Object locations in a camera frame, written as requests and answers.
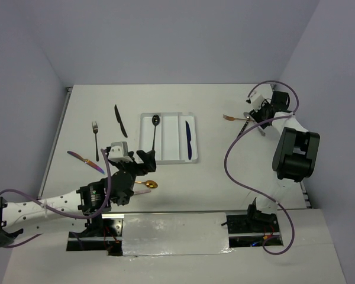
gold spoon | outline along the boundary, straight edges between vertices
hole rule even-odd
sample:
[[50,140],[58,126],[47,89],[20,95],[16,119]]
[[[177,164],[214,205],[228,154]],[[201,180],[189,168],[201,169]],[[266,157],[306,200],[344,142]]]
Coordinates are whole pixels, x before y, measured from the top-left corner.
[[145,182],[135,182],[135,183],[143,183],[148,188],[157,188],[158,187],[158,184],[153,180],[147,180]]

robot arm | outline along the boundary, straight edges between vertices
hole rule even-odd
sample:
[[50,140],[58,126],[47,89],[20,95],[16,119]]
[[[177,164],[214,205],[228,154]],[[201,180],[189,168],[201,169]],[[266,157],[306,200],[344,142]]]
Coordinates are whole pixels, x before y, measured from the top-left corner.
[[[295,183],[312,175],[320,135],[301,126],[294,113],[288,111],[288,93],[274,91],[271,102],[268,102],[261,94],[254,91],[247,102],[253,107],[250,115],[256,122],[288,116],[261,125],[263,129],[272,126],[280,134],[272,161],[272,169],[276,172],[277,179],[264,190],[264,193],[276,202],[280,202]],[[258,196],[249,206],[250,220],[261,224],[271,223],[276,217],[276,202]]]
[[[137,151],[143,163],[134,161],[133,152],[128,152],[127,143],[112,143],[106,148],[106,156],[118,171],[111,176],[109,202],[102,212],[110,211],[111,203],[128,204],[134,195],[133,186],[137,176],[155,172],[155,151]],[[93,219],[65,218],[46,209],[46,205],[65,214],[89,216],[102,206],[108,178],[92,182],[76,191],[53,198],[30,202],[6,202],[0,197],[0,247],[10,245],[17,237],[56,231],[94,230],[102,226],[101,214]]]

black knife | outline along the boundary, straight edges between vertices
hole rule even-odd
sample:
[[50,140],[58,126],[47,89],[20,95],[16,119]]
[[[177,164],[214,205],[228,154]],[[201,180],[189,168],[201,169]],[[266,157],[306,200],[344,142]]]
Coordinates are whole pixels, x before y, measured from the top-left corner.
[[190,160],[192,158],[191,129],[187,121],[185,121],[185,129],[187,131],[188,159]]
[[123,134],[126,138],[128,138],[128,134],[126,134],[126,130],[125,130],[124,124],[122,123],[120,113],[118,112],[117,105],[114,105],[114,112],[116,113],[117,122],[120,124],[122,134]]

white tray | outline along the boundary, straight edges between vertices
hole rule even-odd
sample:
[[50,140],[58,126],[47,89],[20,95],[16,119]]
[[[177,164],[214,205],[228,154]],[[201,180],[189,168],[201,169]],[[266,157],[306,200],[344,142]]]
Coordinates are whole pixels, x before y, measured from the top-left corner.
[[[151,118],[160,116],[155,134],[155,160],[157,164],[196,163],[198,159],[195,116],[189,112],[154,112],[141,114],[140,149],[148,152],[153,146],[154,125]],[[192,157],[188,159],[185,122],[191,130]]]

gray wall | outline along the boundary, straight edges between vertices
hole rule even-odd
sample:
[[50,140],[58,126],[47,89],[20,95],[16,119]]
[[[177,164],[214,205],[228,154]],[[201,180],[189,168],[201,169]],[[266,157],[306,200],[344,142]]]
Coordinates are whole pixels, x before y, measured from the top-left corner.
[[[0,1],[0,191],[38,192],[64,89],[12,1]],[[0,283],[11,250],[0,249]]]
[[64,84],[277,79],[318,0],[16,0]]
[[298,91],[300,122],[321,134],[306,184],[355,283],[355,0],[321,0],[281,79]]

